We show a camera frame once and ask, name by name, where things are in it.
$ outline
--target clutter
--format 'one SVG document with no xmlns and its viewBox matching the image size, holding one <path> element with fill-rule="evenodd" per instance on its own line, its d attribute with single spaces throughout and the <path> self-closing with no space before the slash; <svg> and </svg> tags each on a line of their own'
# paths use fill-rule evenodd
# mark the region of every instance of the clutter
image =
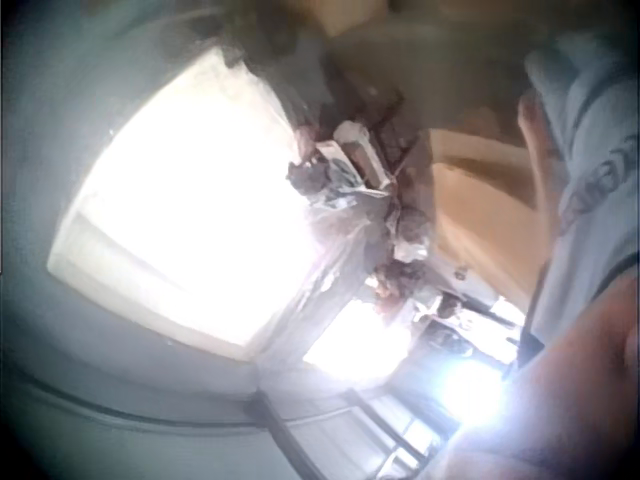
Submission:
<svg viewBox="0 0 640 480">
<path fill-rule="evenodd" d="M 400 210 L 394 239 L 394 258 L 411 263 L 429 254 L 431 223 L 424 212 L 412 207 Z"/>
<path fill-rule="evenodd" d="M 371 144 L 367 128 L 356 122 L 340 124 L 333 138 L 348 152 L 351 160 L 360 168 L 371 188 L 382 190 L 390 183 L 375 148 Z"/>
</svg>

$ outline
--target window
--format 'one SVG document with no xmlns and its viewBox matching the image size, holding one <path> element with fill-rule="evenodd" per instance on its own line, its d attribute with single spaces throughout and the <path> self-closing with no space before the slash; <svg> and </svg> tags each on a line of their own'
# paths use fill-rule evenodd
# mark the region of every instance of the window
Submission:
<svg viewBox="0 0 640 480">
<path fill-rule="evenodd" d="M 353 300 L 311 347 L 304 360 L 339 378 L 366 381 L 390 375 L 407 356 L 410 331 L 385 326 L 373 305 Z"/>
<path fill-rule="evenodd" d="M 285 179 L 297 154 L 273 92 L 210 51 L 97 160 L 49 271 L 122 317 L 248 359 L 320 251 Z"/>
</svg>

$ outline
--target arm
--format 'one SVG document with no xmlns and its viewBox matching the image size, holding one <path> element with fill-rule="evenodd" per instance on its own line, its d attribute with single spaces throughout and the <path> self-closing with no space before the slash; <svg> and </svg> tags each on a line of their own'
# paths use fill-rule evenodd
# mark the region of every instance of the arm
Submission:
<svg viewBox="0 0 640 480">
<path fill-rule="evenodd" d="M 499 417 L 463 428 L 422 480 L 606 474 L 637 434 L 637 295 L 636 277 L 618 279 L 514 378 Z"/>
<path fill-rule="evenodd" d="M 559 226 L 560 192 L 554 188 L 557 182 L 553 178 L 556 149 L 546 125 L 544 110 L 534 91 L 528 92 L 520 100 L 518 124 L 531 157 L 540 242 L 549 257 Z"/>
</svg>

